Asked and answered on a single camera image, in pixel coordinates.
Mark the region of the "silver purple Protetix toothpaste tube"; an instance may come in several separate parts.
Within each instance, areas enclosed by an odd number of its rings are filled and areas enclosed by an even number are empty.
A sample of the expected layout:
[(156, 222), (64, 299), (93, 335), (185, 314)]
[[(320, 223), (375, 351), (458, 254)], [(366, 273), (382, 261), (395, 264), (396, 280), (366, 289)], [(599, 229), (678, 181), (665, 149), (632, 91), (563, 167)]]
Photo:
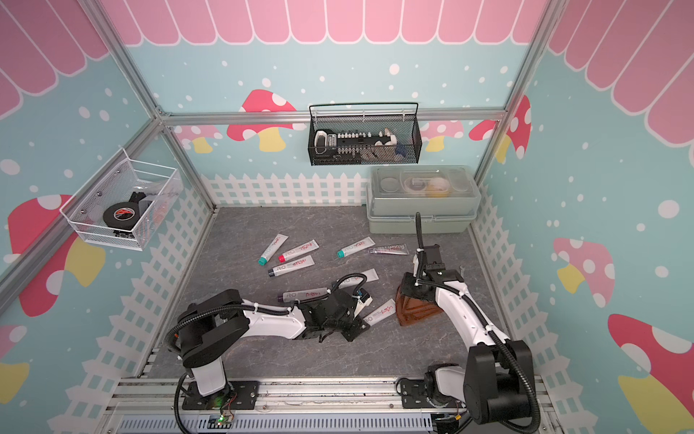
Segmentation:
[(368, 249), (368, 253), (376, 255), (408, 256), (406, 244), (392, 244), (385, 246), (374, 246)]

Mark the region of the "white dark cap toothpaste tube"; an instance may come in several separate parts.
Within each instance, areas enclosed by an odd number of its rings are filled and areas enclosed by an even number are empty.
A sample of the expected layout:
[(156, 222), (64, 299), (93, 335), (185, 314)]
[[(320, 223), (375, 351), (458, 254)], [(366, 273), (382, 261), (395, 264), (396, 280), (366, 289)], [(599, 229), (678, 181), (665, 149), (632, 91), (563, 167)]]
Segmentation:
[(291, 262), (284, 263), (282, 265), (276, 266), (271, 269), (267, 274), (271, 277), (278, 277), (285, 275), (289, 272), (299, 271), (300, 269), (306, 269), (308, 267), (314, 266), (314, 260), (311, 255), (307, 255), (301, 259), (294, 260)]

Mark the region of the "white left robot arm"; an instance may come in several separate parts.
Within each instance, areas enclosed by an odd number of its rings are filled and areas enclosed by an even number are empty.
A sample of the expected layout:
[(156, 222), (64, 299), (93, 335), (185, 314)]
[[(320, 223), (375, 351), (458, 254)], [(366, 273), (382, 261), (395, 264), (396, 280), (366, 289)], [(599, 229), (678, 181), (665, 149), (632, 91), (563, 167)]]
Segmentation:
[(207, 398), (229, 390), (222, 356), (246, 337), (325, 340), (339, 334), (349, 342), (370, 328), (359, 316), (372, 303), (361, 288), (327, 294), (290, 307), (265, 306), (240, 296), (236, 289), (192, 304), (166, 333), (166, 344), (193, 378), (195, 392)]

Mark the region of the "black tape roll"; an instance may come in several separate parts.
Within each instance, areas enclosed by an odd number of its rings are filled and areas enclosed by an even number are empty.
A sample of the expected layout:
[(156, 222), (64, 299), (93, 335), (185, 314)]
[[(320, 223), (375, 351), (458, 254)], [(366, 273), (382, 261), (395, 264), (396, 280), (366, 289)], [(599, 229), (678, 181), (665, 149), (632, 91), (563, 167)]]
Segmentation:
[(119, 231), (131, 231), (140, 218), (139, 205), (132, 202), (113, 204), (102, 216), (106, 226)]

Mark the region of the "white green cap toothpaste tube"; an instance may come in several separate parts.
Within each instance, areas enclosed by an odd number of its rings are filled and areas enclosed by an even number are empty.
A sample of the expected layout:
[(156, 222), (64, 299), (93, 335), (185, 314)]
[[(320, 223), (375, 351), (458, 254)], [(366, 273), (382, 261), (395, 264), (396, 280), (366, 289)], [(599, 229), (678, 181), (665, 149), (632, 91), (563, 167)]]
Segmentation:
[(371, 237), (366, 237), (362, 240), (359, 240), (358, 242), (354, 242), (340, 251), (338, 251), (337, 256), (339, 258), (345, 258), (347, 256), (353, 255), (356, 252), (359, 251), (364, 251), (366, 249), (369, 249), (370, 247), (373, 247), (375, 245), (374, 240), (372, 240)]

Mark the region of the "green plastic storage box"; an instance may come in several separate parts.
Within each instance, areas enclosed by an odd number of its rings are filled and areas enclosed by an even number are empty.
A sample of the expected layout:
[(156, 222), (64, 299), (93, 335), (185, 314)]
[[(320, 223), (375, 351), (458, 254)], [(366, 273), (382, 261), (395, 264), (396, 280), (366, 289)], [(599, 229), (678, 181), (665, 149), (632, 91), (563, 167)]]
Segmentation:
[(466, 166), (379, 166), (370, 172), (367, 218), (373, 234), (462, 233), (482, 195)]

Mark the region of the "brown cloth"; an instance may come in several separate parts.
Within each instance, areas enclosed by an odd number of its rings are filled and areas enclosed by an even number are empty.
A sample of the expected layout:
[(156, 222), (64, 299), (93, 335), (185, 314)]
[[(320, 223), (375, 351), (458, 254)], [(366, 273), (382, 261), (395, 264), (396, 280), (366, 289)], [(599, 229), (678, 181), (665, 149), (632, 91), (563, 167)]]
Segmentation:
[(395, 306), (396, 316), (401, 327), (412, 326), (427, 318), (443, 313), (443, 310), (434, 302), (405, 296), (401, 287), (398, 287), (397, 290)]

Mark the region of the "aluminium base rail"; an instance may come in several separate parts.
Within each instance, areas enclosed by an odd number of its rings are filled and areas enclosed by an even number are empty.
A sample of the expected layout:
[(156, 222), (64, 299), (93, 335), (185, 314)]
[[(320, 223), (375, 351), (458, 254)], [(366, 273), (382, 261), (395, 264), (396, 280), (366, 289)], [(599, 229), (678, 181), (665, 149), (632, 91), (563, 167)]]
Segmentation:
[(462, 403), (435, 404), (393, 377), (269, 378), (225, 410), (175, 410), (175, 379), (121, 382), (99, 433), (505, 433)]

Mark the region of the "far left green cap tube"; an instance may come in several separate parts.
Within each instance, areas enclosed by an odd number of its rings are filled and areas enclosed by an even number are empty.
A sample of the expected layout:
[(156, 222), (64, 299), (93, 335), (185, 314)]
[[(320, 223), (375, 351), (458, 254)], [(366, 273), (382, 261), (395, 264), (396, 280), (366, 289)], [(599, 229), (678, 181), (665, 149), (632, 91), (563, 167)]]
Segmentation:
[(267, 265), (272, 257), (277, 253), (277, 251), (282, 247), (282, 245), (287, 241), (288, 237), (287, 235), (283, 235), (281, 233), (277, 234), (272, 242), (267, 246), (265, 251), (260, 255), (260, 258), (258, 259), (258, 264), (261, 266)]

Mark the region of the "white pink cap toothpaste tube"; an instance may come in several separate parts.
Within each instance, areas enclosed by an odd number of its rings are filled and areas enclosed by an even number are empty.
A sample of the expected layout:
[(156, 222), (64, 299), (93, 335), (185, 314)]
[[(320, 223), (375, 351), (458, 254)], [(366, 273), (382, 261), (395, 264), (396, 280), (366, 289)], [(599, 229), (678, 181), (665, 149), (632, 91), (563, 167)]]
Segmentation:
[(311, 240), (310, 242), (306, 242), (300, 246), (297, 246), (296, 248), (293, 248), (289, 251), (285, 251), (282, 253), (278, 259), (280, 263), (285, 263), (291, 260), (294, 260), (295, 258), (302, 257), (303, 255), (306, 255), (309, 252), (316, 251), (319, 249), (319, 245), (316, 240)]

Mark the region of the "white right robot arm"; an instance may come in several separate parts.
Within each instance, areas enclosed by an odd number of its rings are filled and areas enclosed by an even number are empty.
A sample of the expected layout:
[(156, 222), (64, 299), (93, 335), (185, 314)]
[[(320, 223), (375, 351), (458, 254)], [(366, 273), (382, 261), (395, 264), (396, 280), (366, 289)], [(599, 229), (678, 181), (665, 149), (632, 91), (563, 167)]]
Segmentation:
[(479, 425), (498, 422), (517, 433), (537, 432), (541, 412), (529, 346), (509, 338), (484, 314), (462, 275), (446, 269), (439, 245), (417, 248), (413, 263), (400, 294), (441, 309), (468, 352), (464, 367), (443, 363), (428, 368), (428, 400), (437, 405), (460, 401)]

